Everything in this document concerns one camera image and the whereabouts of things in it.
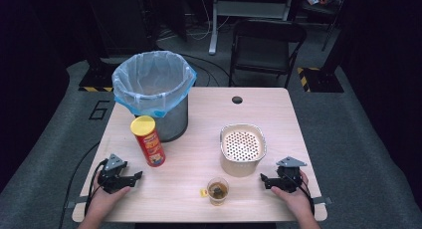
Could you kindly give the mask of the blue plastic bin liner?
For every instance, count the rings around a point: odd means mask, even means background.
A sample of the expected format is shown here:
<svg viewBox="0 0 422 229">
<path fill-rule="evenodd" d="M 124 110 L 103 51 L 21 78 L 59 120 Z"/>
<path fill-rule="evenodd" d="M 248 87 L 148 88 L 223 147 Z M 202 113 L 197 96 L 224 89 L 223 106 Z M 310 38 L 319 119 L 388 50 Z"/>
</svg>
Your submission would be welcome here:
<svg viewBox="0 0 422 229">
<path fill-rule="evenodd" d="M 152 51 L 121 63 L 111 82 L 114 100 L 133 115 L 165 117 L 188 95 L 197 73 L 178 54 Z"/>
</svg>

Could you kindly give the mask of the person's left hand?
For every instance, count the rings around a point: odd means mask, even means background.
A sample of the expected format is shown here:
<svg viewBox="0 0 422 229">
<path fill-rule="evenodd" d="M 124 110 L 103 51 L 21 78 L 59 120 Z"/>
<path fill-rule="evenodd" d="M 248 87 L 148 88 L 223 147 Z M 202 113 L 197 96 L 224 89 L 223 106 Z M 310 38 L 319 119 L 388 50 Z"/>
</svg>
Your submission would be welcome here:
<svg viewBox="0 0 422 229">
<path fill-rule="evenodd" d="M 94 180 L 95 193 L 88 209 L 87 215 L 98 215 L 104 219 L 113 210 L 116 204 L 130 191 L 130 187 L 126 186 L 123 189 L 109 194 L 103 190 L 98 184 L 98 180 Z"/>
</svg>

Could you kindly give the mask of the black folding chair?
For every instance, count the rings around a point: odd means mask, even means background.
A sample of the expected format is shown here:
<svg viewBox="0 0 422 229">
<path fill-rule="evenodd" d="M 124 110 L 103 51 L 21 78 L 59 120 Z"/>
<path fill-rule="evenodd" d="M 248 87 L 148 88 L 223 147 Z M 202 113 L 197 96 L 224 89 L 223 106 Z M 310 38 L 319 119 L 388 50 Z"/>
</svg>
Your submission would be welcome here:
<svg viewBox="0 0 422 229">
<path fill-rule="evenodd" d="M 285 88 L 299 49 L 307 38 L 306 29 L 293 22 L 275 19 L 243 19 L 233 29 L 229 86 L 237 70 L 286 76 Z"/>
</svg>

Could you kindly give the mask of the beige strainer container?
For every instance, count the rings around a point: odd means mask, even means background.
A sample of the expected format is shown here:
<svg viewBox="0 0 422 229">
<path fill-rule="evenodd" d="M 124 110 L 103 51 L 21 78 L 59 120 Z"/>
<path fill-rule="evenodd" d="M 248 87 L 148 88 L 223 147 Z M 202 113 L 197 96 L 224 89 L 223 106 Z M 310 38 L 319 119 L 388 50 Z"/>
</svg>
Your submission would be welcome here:
<svg viewBox="0 0 422 229">
<path fill-rule="evenodd" d="M 220 131 L 220 164 L 235 177 L 253 174 L 267 153 L 262 131 L 253 124 L 228 124 Z"/>
</svg>

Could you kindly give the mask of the red chip can yellow lid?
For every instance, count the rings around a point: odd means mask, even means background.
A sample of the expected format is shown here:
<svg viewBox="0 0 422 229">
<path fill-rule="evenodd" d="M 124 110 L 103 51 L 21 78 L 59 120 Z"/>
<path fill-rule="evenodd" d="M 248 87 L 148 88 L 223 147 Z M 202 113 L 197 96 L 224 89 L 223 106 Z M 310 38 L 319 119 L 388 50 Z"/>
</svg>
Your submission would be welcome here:
<svg viewBox="0 0 422 229">
<path fill-rule="evenodd" d="M 149 115 L 136 117 L 130 124 L 147 164 L 157 167 L 164 163 L 165 153 L 155 128 L 155 120 Z"/>
</svg>

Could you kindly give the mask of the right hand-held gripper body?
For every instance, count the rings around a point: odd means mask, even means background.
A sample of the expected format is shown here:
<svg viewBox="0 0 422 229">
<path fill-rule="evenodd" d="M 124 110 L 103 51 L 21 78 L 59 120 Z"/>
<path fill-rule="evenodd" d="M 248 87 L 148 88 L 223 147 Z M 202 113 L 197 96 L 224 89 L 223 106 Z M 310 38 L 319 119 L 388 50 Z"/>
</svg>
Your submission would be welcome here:
<svg viewBox="0 0 422 229">
<path fill-rule="evenodd" d="M 303 179 L 300 174 L 300 168 L 301 166 L 307 166 L 305 162 L 287 156 L 278 161 L 277 166 L 277 173 L 281 179 L 280 188 L 282 190 L 292 193 L 302 185 Z"/>
</svg>

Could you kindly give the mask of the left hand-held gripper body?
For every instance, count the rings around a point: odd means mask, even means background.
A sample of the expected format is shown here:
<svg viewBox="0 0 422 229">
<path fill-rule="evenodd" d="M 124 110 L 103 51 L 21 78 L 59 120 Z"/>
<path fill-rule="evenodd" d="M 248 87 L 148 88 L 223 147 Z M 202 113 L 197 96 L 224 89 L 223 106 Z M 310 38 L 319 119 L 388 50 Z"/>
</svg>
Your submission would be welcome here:
<svg viewBox="0 0 422 229">
<path fill-rule="evenodd" d="M 120 173 L 127 167 L 127 162 L 115 154 L 111 154 L 105 161 L 98 178 L 98 184 L 107 193 L 114 193 L 126 187 L 125 179 Z"/>
</svg>

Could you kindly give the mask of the clear plastic cup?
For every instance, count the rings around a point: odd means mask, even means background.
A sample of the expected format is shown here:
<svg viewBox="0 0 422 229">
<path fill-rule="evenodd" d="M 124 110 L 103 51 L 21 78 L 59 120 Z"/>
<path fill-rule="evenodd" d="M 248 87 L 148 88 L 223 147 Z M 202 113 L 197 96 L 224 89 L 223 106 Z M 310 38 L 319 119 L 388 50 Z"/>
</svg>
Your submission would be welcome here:
<svg viewBox="0 0 422 229">
<path fill-rule="evenodd" d="M 223 190 L 222 194 L 214 194 L 213 193 L 213 188 L 215 186 L 220 186 L 221 189 Z M 229 184 L 228 182 L 222 178 L 222 177 L 215 177 L 212 178 L 207 185 L 207 191 L 208 191 L 208 197 L 210 200 L 210 203 L 212 205 L 222 205 L 226 199 L 226 197 L 228 196 L 229 193 Z"/>
</svg>

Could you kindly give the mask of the grey metal trash bin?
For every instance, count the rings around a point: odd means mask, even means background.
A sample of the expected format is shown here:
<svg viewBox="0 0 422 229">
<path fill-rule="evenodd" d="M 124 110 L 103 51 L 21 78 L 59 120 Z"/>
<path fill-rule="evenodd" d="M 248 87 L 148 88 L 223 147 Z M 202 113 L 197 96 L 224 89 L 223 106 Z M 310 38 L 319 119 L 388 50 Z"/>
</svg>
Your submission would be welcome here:
<svg viewBox="0 0 422 229">
<path fill-rule="evenodd" d="M 188 127 L 188 98 L 185 97 L 164 117 L 153 117 L 155 129 L 161 142 L 179 138 Z"/>
</svg>

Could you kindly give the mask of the black equipment cabinet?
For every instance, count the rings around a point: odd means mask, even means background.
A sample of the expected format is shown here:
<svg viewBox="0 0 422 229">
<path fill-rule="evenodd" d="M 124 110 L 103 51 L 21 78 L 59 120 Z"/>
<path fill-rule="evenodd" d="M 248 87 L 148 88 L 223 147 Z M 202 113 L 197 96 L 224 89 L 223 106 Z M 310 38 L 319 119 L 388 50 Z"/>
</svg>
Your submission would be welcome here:
<svg viewBox="0 0 422 229">
<path fill-rule="evenodd" d="M 109 56 L 151 51 L 143 0 L 88 0 Z"/>
</svg>

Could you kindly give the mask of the black stand base hazard stripe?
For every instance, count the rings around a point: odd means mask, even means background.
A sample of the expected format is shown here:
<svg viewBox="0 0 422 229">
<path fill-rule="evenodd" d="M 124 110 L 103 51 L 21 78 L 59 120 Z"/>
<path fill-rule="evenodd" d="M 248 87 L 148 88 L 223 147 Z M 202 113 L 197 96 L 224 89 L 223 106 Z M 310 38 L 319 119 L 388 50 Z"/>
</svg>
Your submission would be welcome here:
<svg viewBox="0 0 422 229">
<path fill-rule="evenodd" d="M 113 90 L 111 75 L 117 64 L 99 62 L 90 66 L 79 83 L 79 90 L 84 92 L 111 92 Z"/>
<path fill-rule="evenodd" d="M 325 73 L 319 68 L 298 68 L 301 84 L 308 93 L 343 93 L 335 74 Z"/>
</svg>

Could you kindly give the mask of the person's right hand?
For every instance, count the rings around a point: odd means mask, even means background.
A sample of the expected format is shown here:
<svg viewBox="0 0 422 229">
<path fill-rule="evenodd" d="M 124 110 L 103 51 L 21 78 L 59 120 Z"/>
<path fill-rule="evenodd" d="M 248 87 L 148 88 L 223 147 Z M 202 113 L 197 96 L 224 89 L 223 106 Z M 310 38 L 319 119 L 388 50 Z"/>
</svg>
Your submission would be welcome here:
<svg viewBox="0 0 422 229">
<path fill-rule="evenodd" d="M 309 181 L 307 176 L 302 171 L 300 171 L 300 174 L 303 182 L 295 192 L 289 193 L 277 187 L 272 187 L 271 191 L 286 203 L 288 209 L 294 214 L 296 218 L 305 215 L 314 216 L 310 203 L 310 192 L 308 190 Z"/>
</svg>

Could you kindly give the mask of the white desk frame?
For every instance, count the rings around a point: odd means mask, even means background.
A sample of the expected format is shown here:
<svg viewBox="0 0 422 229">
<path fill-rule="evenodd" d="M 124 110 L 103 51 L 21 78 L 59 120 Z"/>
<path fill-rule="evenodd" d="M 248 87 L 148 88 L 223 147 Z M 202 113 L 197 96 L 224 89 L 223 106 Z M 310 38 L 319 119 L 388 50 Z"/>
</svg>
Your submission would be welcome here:
<svg viewBox="0 0 422 229">
<path fill-rule="evenodd" d="M 262 3 L 262 2 L 238 2 L 213 0 L 212 10 L 212 34 L 208 53 L 215 55 L 218 41 L 217 18 L 228 17 L 249 17 L 249 18 L 272 18 L 288 20 L 292 0 L 285 3 Z"/>
</svg>

